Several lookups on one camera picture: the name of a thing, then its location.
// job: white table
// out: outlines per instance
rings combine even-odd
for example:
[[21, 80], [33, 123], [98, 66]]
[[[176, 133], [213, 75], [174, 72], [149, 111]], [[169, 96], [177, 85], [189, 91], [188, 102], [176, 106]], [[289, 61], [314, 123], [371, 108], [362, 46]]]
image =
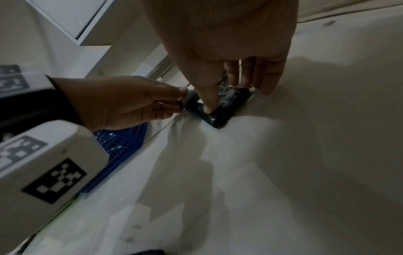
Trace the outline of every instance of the white table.
[[26, 254], [403, 254], [402, 14], [300, 24], [274, 96], [181, 114]]

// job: hand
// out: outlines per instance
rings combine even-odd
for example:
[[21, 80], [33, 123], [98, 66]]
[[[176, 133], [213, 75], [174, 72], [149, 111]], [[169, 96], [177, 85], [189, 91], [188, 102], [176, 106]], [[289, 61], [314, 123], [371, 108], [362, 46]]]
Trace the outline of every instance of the hand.
[[271, 94], [283, 73], [298, 0], [141, 0], [169, 56], [195, 87], [206, 113], [219, 104], [217, 82]]
[[124, 129], [182, 112], [178, 99], [187, 87], [139, 76], [96, 79], [53, 78], [91, 131]]

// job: blue crate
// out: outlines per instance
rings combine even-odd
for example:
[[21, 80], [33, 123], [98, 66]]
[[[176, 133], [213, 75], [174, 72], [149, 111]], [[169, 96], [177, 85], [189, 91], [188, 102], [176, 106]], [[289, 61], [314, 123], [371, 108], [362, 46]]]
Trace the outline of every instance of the blue crate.
[[122, 130], [99, 130], [94, 133], [104, 150], [109, 153], [107, 166], [102, 169], [79, 193], [88, 193], [123, 161], [141, 148], [146, 135], [147, 123]]

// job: white device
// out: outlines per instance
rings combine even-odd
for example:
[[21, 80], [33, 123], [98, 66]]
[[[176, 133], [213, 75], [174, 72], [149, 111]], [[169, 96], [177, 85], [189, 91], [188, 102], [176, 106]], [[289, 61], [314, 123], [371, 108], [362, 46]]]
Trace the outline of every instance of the white device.
[[50, 121], [0, 144], [0, 254], [35, 233], [107, 164], [86, 128]]

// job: black sleeve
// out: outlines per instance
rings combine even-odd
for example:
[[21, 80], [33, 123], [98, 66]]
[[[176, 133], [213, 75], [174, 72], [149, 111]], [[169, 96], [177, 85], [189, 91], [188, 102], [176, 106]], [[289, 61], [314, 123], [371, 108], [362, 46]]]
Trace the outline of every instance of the black sleeve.
[[0, 66], [0, 142], [47, 121], [82, 125], [57, 84], [38, 71], [26, 69], [18, 65]]

